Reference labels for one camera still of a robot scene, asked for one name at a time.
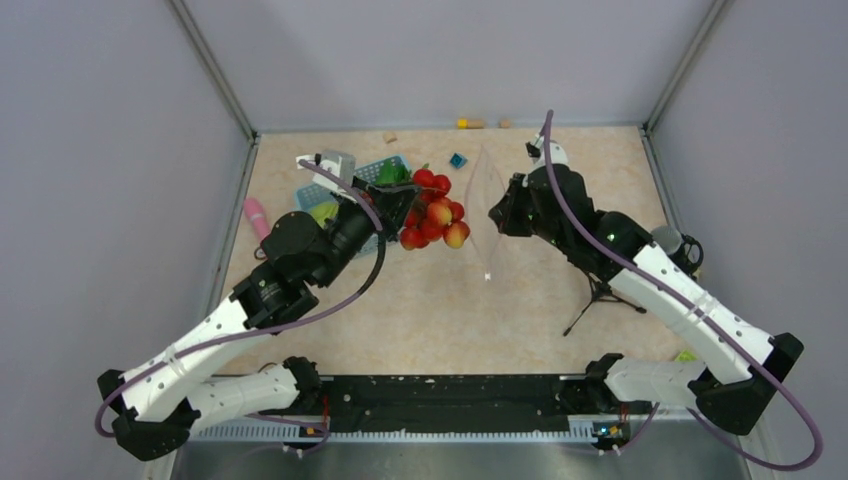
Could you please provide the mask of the red cherry bunch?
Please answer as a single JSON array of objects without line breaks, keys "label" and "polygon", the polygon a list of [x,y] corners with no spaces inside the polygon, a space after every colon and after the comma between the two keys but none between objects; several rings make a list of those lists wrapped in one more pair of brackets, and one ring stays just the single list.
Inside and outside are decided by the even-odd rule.
[{"label": "red cherry bunch", "polygon": [[407,214],[399,235],[400,245],[407,251],[423,249],[437,241],[452,249],[463,247],[471,228],[466,223],[464,205],[449,198],[451,179],[425,165],[411,174],[411,180],[421,191]]}]

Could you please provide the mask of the clear pink-dotted zip bag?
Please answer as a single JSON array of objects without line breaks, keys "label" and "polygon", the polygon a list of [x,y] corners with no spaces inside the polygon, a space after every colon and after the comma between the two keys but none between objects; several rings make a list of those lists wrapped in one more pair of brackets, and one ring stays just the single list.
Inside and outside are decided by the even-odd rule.
[{"label": "clear pink-dotted zip bag", "polygon": [[504,196],[505,182],[498,172],[497,163],[485,144],[480,147],[465,190],[466,223],[471,234],[469,240],[482,267],[483,279],[494,284],[500,277],[501,239],[496,223],[489,211]]}]

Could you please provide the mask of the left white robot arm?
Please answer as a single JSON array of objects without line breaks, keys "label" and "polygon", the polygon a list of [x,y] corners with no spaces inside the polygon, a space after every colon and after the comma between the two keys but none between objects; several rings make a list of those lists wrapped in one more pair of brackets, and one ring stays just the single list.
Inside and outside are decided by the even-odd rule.
[{"label": "left white robot arm", "polygon": [[314,410],[322,382],[305,357],[230,379],[217,372],[263,341],[321,319],[315,290],[330,286],[370,240],[377,257],[366,283],[375,281],[420,190],[356,181],[354,191],[356,198],[341,200],[327,224],[304,211],[281,216],[261,241],[264,261],[204,320],[141,366],[104,372],[97,381],[102,409],[114,413],[107,436],[151,461],[232,419]]}]

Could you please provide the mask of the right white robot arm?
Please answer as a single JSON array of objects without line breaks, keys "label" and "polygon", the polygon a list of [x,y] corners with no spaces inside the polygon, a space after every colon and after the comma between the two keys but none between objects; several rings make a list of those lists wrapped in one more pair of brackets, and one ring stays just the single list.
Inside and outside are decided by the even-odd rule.
[{"label": "right white robot arm", "polygon": [[612,412],[650,401],[695,410],[734,435],[749,434],[804,350],[791,333],[769,334],[734,314],[674,262],[651,234],[618,211],[597,210],[582,176],[557,164],[516,173],[488,213],[500,234],[536,236],[588,275],[624,294],[685,340],[693,367],[606,354],[589,365],[589,404]]}]

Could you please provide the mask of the green leafy vegetable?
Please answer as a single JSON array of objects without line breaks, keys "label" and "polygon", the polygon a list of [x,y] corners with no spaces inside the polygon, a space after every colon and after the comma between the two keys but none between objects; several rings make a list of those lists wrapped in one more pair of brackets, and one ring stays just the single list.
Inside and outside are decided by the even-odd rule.
[{"label": "green leafy vegetable", "polygon": [[384,161],[378,170],[374,184],[384,186],[396,183],[407,183],[410,180],[410,170],[403,163]]}]

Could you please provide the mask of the green apple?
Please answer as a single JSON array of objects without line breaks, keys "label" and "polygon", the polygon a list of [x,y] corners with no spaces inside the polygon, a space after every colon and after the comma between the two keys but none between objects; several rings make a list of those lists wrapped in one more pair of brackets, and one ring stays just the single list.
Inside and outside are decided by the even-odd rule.
[{"label": "green apple", "polygon": [[321,228],[324,228],[328,222],[337,216],[338,210],[339,204],[337,202],[326,201],[312,207],[309,214]]}]

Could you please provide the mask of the blue square block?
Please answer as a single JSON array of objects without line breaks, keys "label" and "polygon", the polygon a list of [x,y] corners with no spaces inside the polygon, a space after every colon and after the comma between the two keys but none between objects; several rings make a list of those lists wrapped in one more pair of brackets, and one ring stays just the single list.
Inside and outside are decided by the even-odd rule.
[{"label": "blue square block", "polygon": [[460,153],[453,153],[449,160],[449,164],[455,169],[463,168],[467,162],[467,158]]}]

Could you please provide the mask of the light blue plastic basket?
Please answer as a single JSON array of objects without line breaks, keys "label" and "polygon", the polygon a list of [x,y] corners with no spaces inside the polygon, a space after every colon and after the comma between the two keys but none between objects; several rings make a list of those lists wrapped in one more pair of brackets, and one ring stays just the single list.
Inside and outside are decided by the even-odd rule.
[{"label": "light blue plastic basket", "polygon": [[[368,182],[370,184],[374,184],[374,180],[377,177],[378,170],[384,161],[394,161],[403,163],[410,170],[411,173],[410,165],[408,164],[406,158],[403,155],[393,155],[381,160],[365,163],[361,166],[357,166],[355,162],[354,178],[357,178],[364,182]],[[299,188],[294,194],[296,209],[307,212],[309,212],[312,207],[322,202],[335,201],[339,204],[339,197],[340,196],[332,194],[324,190],[323,188],[314,185],[313,183]]]}]

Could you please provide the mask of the pink cylindrical bottle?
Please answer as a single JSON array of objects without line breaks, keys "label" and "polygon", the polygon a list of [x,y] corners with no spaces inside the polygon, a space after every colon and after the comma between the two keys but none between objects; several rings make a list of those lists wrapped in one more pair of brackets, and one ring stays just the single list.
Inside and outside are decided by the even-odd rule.
[{"label": "pink cylindrical bottle", "polygon": [[259,242],[262,242],[271,231],[266,211],[262,203],[254,197],[247,197],[243,206],[244,216],[251,224]]}]

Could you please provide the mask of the black microphone on stand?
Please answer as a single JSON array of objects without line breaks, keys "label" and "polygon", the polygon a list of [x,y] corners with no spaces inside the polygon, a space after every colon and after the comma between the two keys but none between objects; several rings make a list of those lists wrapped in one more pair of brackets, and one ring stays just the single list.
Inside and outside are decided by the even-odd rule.
[{"label": "black microphone on stand", "polygon": [[640,314],[652,312],[663,321],[679,319],[682,308],[672,305],[672,295],[661,286],[683,293],[688,286],[682,281],[683,276],[696,284],[704,258],[703,247],[694,237],[668,225],[655,228],[650,236],[651,241],[633,261],[638,270],[627,269],[612,260],[607,261],[599,274],[588,268],[580,269],[590,286],[587,307],[597,302],[623,303]]}]

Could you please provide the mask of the small green block front right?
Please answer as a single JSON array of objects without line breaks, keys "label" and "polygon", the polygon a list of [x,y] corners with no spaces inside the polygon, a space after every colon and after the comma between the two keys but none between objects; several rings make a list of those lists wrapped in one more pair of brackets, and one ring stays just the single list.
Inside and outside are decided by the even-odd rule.
[{"label": "small green block front right", "polygon": [[697,356],[689,350],[681,351],[674,359],[675,362],[688,363],[697,360]]}]

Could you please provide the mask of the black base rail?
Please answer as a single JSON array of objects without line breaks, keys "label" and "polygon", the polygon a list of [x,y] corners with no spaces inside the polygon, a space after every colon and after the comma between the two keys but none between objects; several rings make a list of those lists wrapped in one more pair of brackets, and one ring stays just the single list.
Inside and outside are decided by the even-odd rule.
[{"label": "black base rail", "polygon": [[406,433],[432,439],[550,437],[623,447],[632,437],[628,408],[581,376],[337,375],[271,413],[314,417],[336,438]]}]

